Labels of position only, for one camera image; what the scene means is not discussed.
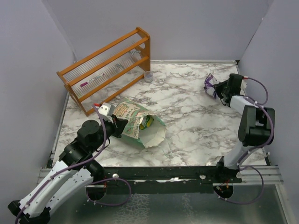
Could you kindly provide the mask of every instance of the metal frame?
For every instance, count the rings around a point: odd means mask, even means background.
[[[151,60],[152,63],[179,63],[179,64],[184,64],[184,63],[232,63],[236,65],[237,71],[239,73],[239,68],[238,65],[236,63],[236,61],[185,61],[185,60]],[[63,118],[64,118],[64,113],[65,113],[65,109],[68,103],[68,99],[69,99],[69,93],[67,93],[66,99],[65,99],[65,103],[64,103],[64,108],[62,111],[62,115],[60,118],[60,123],[59,123],[59,127],[57,130],[57,134],[56,134],[56,138],[53,144],[53,149],[51,151],[51,157],[50,160],[53,161],[53,157],[52,155],[55,153],[56,150],[56,146],[57,146],[57,142],[59,139],[59,134],[60,134],[60,129],[61,129],[61,124],[63,122]],[[40,175],[38,177],[38,183],[48,174],[48,172],[51,170],[50,169],[51,166],[48,166],[48,168],[42,168]],[[285,214],[285,217],[287,219],[288,224],[295,224],[296,223],[296,219],[295,216],[292,212],[291,206],[289,204],[288,201],[288,197],[283,185],[283,179],[282,176],[280,174],[279,168],[277,166],[254,166],[255,168],[257,168],[263,175],[264,178],[264,183],[265,184],[271,184],[271,185],[275,185],[276,189],[277,189],[277,193],[278,193],[278,197],[279,200],[281,202],[282,208],[283,208],[283,212]],[[155,194],[156,191],[169,191],[169,186],[171,185],[172,187],[172,191],[173,192],[177,192],[179,193],[180,191],[182,191],[181,189],[184,189],[184,192],[186,192],[186,189],[189,189],[188,192],[206,192],[206,193],[210,193],[210,189],[211,186],[216,186],[220,183],[213,183],[212,179],[209,179],[208,177],[206,177],[204,180],[203,179],[199,179],[198,176],[194,179],[194,176],[187,176],[186,174],[184,174],[184,172],[188,169],[193,169],[193,170],[197,170],[197,174],[198,174],[198,170],[204,170],[206,169],[206,171],[208,170],[212,170],[215,169],[215,167],[107,167],[104,168],[107,175],[113,175],[115,173],[119,174],[119,177],[121,178],[126,178],[125,175],[123,175],[124,171],[128,171],[128,169],[131,169],[131,172],[134,171],[141,171],[144,172],[143,175],[146,175],[146,172],[149,172],[149,170],[151,170],[153,173],[155,173],[155,178],[153,176],[147,176],[146,178],[140,178],[140,176],[137,176],[136,178],[128,178],[129,183],[131,183],[131,186],[133,186],[133,192],[134,191],[138,191],[138,192],[147,192],[147,193],[152,193]],[[165,176],[163,175],[163,178],[161,176],[161,178],[157,178],[158,175],[157,173],[158,170],[160,169],[165,169],[164,172],[167,172],[167,178],[165,178]],[[241,172],[242,174],[242,182],[236,180],[232,180],[232,182],[234,183],[230,183],[230,185],[259,185],[261,183],[260,180],[260,176],[252,169],[246,169],[244,171]],[[149,188],[143,189],[143,187],[140,186],[144,186],[144,182],[147,182],[150,186]],[[87,186],[88,188],[103,188],[103,185],[96,185],[96,186]]]

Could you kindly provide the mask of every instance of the gray wall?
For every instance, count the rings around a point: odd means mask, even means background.
[[[268,88],[267,106],[276,110],[275,140],[268,147],[285,181],[299,222],[299,1],[274,0],[240,62],[242,75],[255,77]],[[257,84],[248,94],[264,100]]]
[[[79,59],[136,26],[152,59],[238,60],[271,0],[43,0]]]
[[[66,96],[56,71],[72,52],[40,0],[4,0],[0,7],[0,223],[37,183]]]

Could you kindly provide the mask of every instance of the marble countertop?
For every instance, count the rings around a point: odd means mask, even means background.
[[[153,63],[151,70],[152,83],[141,80],[111,103],[117,105],[123,98],[129,98],[155,112],[167,125],[165,140],[158,147],[144,149],[112,137],[110,146],[96,160],[102,166],[216,165],[234,148],[241,116],[206,95],[204,80],[212,73],[224,81],[230,73],[237,73],[236,66]],[[99,121],[96,113],[86,117],[69,98],[53,163],[88,119]],[[244,164],[266,165],[262,150],[254,152]]]

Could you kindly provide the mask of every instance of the purple cable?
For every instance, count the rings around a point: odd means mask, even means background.
[[[92,199],[89,198],[89,195],[86,191],[86,196],[87,196],[89,201],[91,201],[93,203],[96,203],[96,204],[100,204],[100,205],[104,205],[104,206],[111,206],[111,207],[120,206],[120,205],[123,205],[123,204],[125,204],[129,201],[129,199],[132,195],[132,189],[131,189],[130,184],[124,179],[121,179],[121,178],[108,178],[108,179],[104,179],[104,180],[101,180],[101,181],[93,182],[91,184],[98,184],[98,183],[103,183],[103,182],[106,182],[106,181],[123,181],[123,182],[125,182],[128,186],[128,189],[129,189],[129,196],[127,197],[127,199],[124,202],[121,202],[121,203],[118,203],[118,204],[107,204],[107,203],[103,203],[103,202],[93,201]]]
[[[83,162],[80,162],[78,164],[75,164],[75,165],[72,165],[72,166],[69,166],[67,168],[64,168],[58,172],[56,172],[54,175],[52,175],[50,177],[51,180],[53,180],[56,176],[58,176],[59,174],[63,173],[64,171],[67,171],[69,169],[73,169],[75,167],[78,167],[78,166],[82,166],[88,162],[91,162],[92,160],[94,160],[96,157],[98,157],[101,152],[104,150],[105,148],[105,143],[106,143],[106,140],[107,140],[107,133],[106,133],[106,127],[105,127],[105,124],[104,124],[104,120],[103,118],[101,117],[99,111],[97,110],[97,108],[95,107],[95,105],[93,105],[93,108],[95,109],[95,111],[97,112],[98,116],[99,116],[99,119],[101,121],[101,124],[102,124],[102,127],[103,127],[103,133],[104,133],[104,140],[103,140],[103,145],[102,145],[102,148],[99,150],[99,152],[92,158],[86,160],[86,161],[83,161]],[[35,194],[33,194],[33,196],[26,202],[26,205],[27,207],[30,206],[30,203],[36,198],[36,196],[42,191],[42,189],[44,189],[44,187],[50,182],[50,180],[46,180],[46,182],[36,191]],[[23,211],[25,210],[25,206],[20,210],[20,212],[18,213],[18,215],[16,216],[16,219],[15,219],[15,222],[14,224],[18,224],[18,221],[19,221],[19,218],[21,217]]]
[[[268,93],[268,90],[267,90],[266,86],[263,83],[261,83],[260,81],[256,80],[255,78],[248,77],[247,79],[250,79],[250,80],[253,80],[253,81],[259,83],[263,87],[263,89],[266,91],[266,100],[265,100],[265,102],[263,102],[262,104],[258,103],[259,105],[265,105],[268,102],[268,98],[269,98],[269,93]],[[248,97],[252,101],[255,101],[252,97],[249,97],[249,96],[246,96],[246,97]]]

